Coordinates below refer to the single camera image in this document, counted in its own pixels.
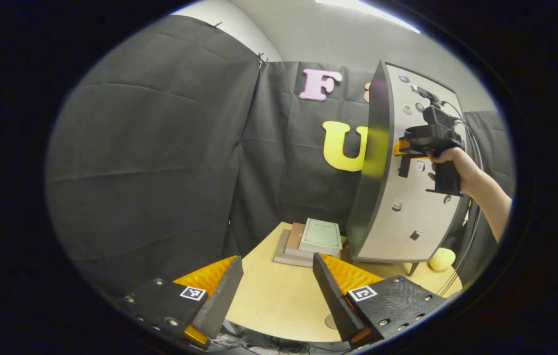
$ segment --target ceiling light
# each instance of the ceiling light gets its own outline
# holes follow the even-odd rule
[[[383,18],[389,22],[396,23],[397,25],[404,27],[407,30],[411,30],[416,34],[419,33],[418,29],[415,29],[415,27],[408,25],[408,23],[399,20],[399,18],[396,18],[395,16],[391,16],[390,14],[378,10],[375,7],[367,5],[364,2],[361,2],[359,0],[316,0],[316,2],[318,2],[319,4],[334,5],[334,6],[344,7],[346,9],[354,9],[362,13],[372,14],[374,16]]]

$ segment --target book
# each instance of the book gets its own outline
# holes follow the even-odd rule
[[[309,258],[312,260],[314,258],[313,252],[299,249],[303,231],[305,229],[306,225],[302,223],[292,224],[292,231],[290,231],[290,236],[288,236],[288,243],[285,246],[285,253],[288,255],[299,256],[301,258]]]
[[[290,236],[290,231],[284,229],[279,237],[279,243],[277,244],[277,251],[275,251],[275,258],[273,261],[275,263],[282,263],[288,265],[297,265],[302,267],[312,267],[313,257],[302,258],[300,256],[293,256],[285,253],[285,247],[288,243],[288,237]]]
[[[308,218],[299,249],[336,255],[342,248],[338,223]]]

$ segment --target wooden table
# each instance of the wooden table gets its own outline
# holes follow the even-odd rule
[[[243,258],[244,276],[226,319],[256,332],[284,339],[338,342],[338,331],[325,324],[325,317],[330,311],[312,268],[273,261],[283,229],[292,229],[292,224],[279,224]],[[343,250],[341,259],[349,260],[347,248]],[[403,275],[434,293],[439,291],[454,272],[452,267],[443,272],[435,272],[424,262],[408,277],[410,263],[356,262],[354,265],[383,278]],[[444,297],[449,297],[461,288],[461,281],[457,277]]]

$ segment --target yellow ball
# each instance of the yellow ball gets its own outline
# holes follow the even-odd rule
[[[443,271],[454,263],[455,258],[456,255],[454,251],[446,248],[439,248],[428,261],[428,265],[435,271]]]

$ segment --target yellow letter u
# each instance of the yellow letter u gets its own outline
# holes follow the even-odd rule
[[[349,132],[349,125],[337,121],[325,121],[325,142],[322,146],[322,155],[325,160],[336,169],[359,171],[364,164],[364,153],[367,150],[367,127],[360,126],[356,132],[360,135],[360,153],[355,158],[348,158],[343,153],[345,133]]]

